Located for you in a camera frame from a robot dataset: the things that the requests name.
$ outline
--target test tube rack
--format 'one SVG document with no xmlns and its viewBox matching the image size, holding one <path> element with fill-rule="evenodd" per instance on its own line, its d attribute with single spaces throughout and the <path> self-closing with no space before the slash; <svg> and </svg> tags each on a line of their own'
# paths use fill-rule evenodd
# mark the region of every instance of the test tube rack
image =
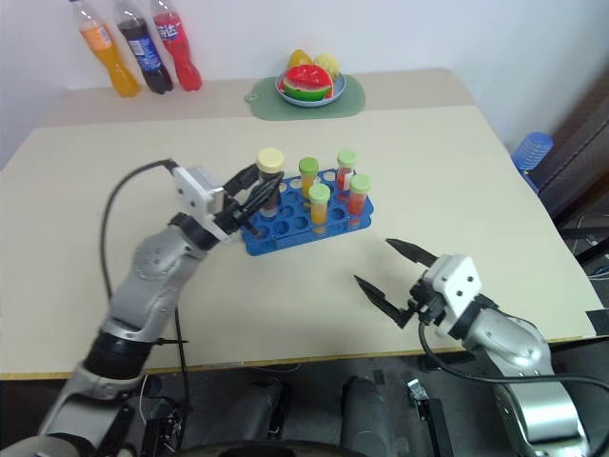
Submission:
<svg viewBox="0 0 609 457">
<path fill-rule="evenodd" d="M 347 209 L 347 201 L 338 199 L 336 190 L 336 169 L 324 169 L 317 173 L 319 182 L 330 188 L 327 208 L 327 223 L 314 226 L 308 201 L 301 192 L 301 176 L 285 178 L 280 185 L 281 204 L 273 217 L 258 213 L 249 220 L 260 232 L 256 238 L 243 229 L 242 236 L 249 255 L 262 255 L 276 250 L 320 241 L 331 236 L 365 229 L 372 224 L 370 215 L 374 211 L 372 202 L 366 197 L 363 213 L 352 216 Z M 315 229 L 324 229 L 323 233 Z"/>
</svg>

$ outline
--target beige tabletop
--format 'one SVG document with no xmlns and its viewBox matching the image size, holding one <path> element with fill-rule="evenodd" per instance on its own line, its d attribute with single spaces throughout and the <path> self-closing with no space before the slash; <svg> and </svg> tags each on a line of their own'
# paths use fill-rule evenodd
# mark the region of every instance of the beige tabletop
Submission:
<svg viewBox="0 0 609 457">
<path fill-rule="evenodd" d="M 66 376 L 86 355 L 107 309 L 100 212 L 127 171 L 170 156 L 224 181 L 266 146 L 285 152 L 286 175 L 298 174 L 304 156 L 331 168 L 341 148 L 355 149 L 373 183 L 372 226 L 260 257 L 238 236 L 215 248 L 180 301 L 189 365 L 420 351 L 416 325 L 399 330 L 352 277 L 405 303 L 423 267 L 386 237 L 471 255 L 483 292 L 550 340 L 594 335 L 585 311 L 601 308 L 599 299 L 462 85 L 440 70 L 358 77 L 365 111 L 310 121 L 251 117 L 243 102 L 251 81 L 134 100 L 71 93 L 0 174 L 2 378 Z M 126 187 L 108 233 L 115 285 L 136 246 L 178 210 L 164 171 Z M 458 346 L 429 333 L 434 348 Z M 176 366 L 172 347 L 156 348 L 147 363 Z"/>
</svg>

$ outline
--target plate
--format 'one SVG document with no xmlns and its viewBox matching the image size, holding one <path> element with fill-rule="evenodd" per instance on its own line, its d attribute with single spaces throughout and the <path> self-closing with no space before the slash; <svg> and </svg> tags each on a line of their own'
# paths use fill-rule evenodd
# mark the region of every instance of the plate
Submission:
<svg viewBox="0 0 609 457">
<path fill-rule="evenodd" d="M 282 98 L 284 100 L 286 100 L 287 103 L 291 103 L 292 105 L 296 105 L 299 107 L 315 108 L 315 107 L 322 107 L 324 105 L 328 105 L 328 104 L 332 103 L 334 100 L 336 100 L 337 98 L 339 98 L 341 96 L 341 94 L 344 92 L 344 88 L 346 87 L 346 79 L 344 78 L 344 75 L 342 73 L 339 73 L 336 80 L 334 81 L 334 95 L 332 97 L 325 98 L 324 100 L 319 100 L 317 102 L 305 102 L 303 100 L 296 100 L 292 97 L 289 97 L 285 93 L 283 93 L 279 90 L 279 83 L 284 78 L 284 75 L 285 75 L 285 71 L 282 74 L 280 74 L 279 76 L 277 76 L 277 79 L 275 80 L 275 90 L 282 96 Z"/>
</svg>

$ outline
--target bottle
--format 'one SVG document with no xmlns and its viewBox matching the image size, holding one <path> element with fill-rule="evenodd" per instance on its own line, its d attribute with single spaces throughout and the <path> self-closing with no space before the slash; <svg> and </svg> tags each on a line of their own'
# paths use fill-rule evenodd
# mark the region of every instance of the bottle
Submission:
<svg viewBox="0 0 609 457">
<path fill-rule="evenodd" d="M 151 0 L 154 24 L 163 44 L 173 57 L 178 81 L 184 90 L 199 90 L 203 85 L 201 74 L 192 63 L 187 33 L 182 19 L 171 0 Z"/>
<path fill-rule="evenodd" d="M 526 135 L 512 154 L 512 162 L 520 171 L 534 169 L 554 147 L 551 136 L 533 131 Z"/>
<path fill-rule="evenodd" d="M 311 202 L 311 221 L 315 226 L 313 231 L 317 235 L 323 235 L 327 222 L 327 202 L 330 200 L 330 188 L 325 184 L 314 184 L 308 190 L 308 198 Z"/>
<path fill-rule="evenodd" d="M 134 97 L 140 91 L 140 85 L 125 67 L 121 54 L 112 40 L 108 27 L 98 12 L 87 0 L 69 0 L 72 4 L 74 20 L 78 25 L 88 47 L 95 57 L 106 67 L 114 89 L 121 97 Z"/>
<path fill-rule="evenodd" d="M 353 168 L 358 161 L 358 154 L 351 149 L 343 149 L 337 157 L 339 169 L 336 173 L 336 189 L 338 199 L 345 201 L 349 193 L 349 181 L 353 176 Z"/>
<path fill-rule="evenodd" d="M 114 7 L 118 30 L 125 36 L 150 90 L 156 93 L 172 90 L 171 77 L 152 43 L 142 13 L 130 0 L 116 0 Z"/>
<path fill-rule="evenodd" d="M 277 174 L 284 170 L 284 154 L 275 148 L 264 148 L 258 152 L 256 165 L 260 170 L 260 179 L 270 181 L 277 177 Z M 275 189 L 265 205 L 260 209 L 264 217 L 274 217 L 279 211 L 281 196 L 279 189 Z"/>
<path fill-rule="evenodd" d="M 350 225 L 356 227 L 360 224 L 360 218 L 365 208 L 365 198 L 370 191 L 370 178 L 365 174 L 356 174 L 349 183 L 351 193 L 349 194 L 349 203 L 347 208 L 351 214 Z"/>
<path fill-rule="evenodd" d="M 304 198 L 308 198 L 308 190 L 315 184 L 320 164 L 313 157 L 305 157 L 298 163 L 298 170 L 301 173 L 301 192 Z"/>
</svg>

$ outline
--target yellow toy fruit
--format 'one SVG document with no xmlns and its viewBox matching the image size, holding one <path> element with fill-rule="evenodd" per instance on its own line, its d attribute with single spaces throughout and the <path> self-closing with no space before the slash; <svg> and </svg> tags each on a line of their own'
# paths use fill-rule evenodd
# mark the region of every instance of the yellow toy fruit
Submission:
<svg viewBox="0 0 609 457">
<path fill-rule="evenodd" d="M 298 67 L 299 65 L 312 63 L 313 61 L 308 55 L 306 55 L 306 52 L 304 52 L 303 50 L 295 50 L 294 52 L 292 52 L 292 55 L 289 56 L 289 62 L 287 63 L 287 67 L 291 69 L 292 67 Z"/>
<path fill-rule="evenodd" d="M 335 80 L 339 75 L 339 62 L 330 54 L 318 55 L 317 57 L 315 57 L 313 63 L 315 65 L 319 65 L 324 70 L 326 70 L 332 77 L 332 80 Z"/>
</svg>

